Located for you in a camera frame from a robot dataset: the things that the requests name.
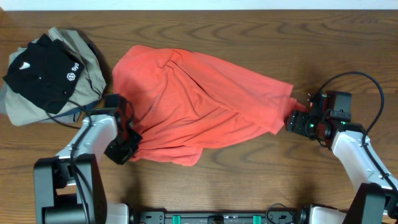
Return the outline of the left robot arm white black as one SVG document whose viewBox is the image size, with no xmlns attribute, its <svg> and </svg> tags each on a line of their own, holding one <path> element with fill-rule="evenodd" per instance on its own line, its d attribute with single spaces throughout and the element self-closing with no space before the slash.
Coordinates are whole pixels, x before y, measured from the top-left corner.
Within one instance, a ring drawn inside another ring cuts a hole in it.
<svg viewBox="0 0 398 224">
<path fill-rule="evenodd" d="M 106 199 L 99 170 L 102 156 L 117 165 L 135 154 L 141 136 L 124 107 L 93 110 L 69 144 L 34 165 L 37 223 L 129 223 L 129 207 Z"/>
</svg>

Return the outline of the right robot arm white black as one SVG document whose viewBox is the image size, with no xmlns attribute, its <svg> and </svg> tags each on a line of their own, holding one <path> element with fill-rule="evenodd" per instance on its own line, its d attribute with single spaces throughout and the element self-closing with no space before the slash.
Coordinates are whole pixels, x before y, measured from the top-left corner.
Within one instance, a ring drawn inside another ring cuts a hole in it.
<svg viewBox="0 0 398 224">
<path fill-rule="evenodd" d="M 397 219 L 397 179 L 375 153 L 360 124 L 349 112 L 295 110 L 285 120 L 290 133 L 318 141 L 342 163 L 356 191 L 349 210 L 312 206 L 307 223 L 382 223 L 384 215 Z"/>
</svg>

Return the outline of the red t-shirt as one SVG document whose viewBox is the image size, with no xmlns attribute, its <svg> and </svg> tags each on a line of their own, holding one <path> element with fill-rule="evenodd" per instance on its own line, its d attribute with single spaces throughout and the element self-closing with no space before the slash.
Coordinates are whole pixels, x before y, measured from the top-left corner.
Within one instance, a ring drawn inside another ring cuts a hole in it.
<svg viewBox="0 0 398 224">
<path fill-rule="evenodd" d="M 289 83 L 183 49 L 133 46 L 113 69 L 142 139 L 132 160 L 195 165 L 203 150 L 277 134 L 304 105 Z"/>
</svg>

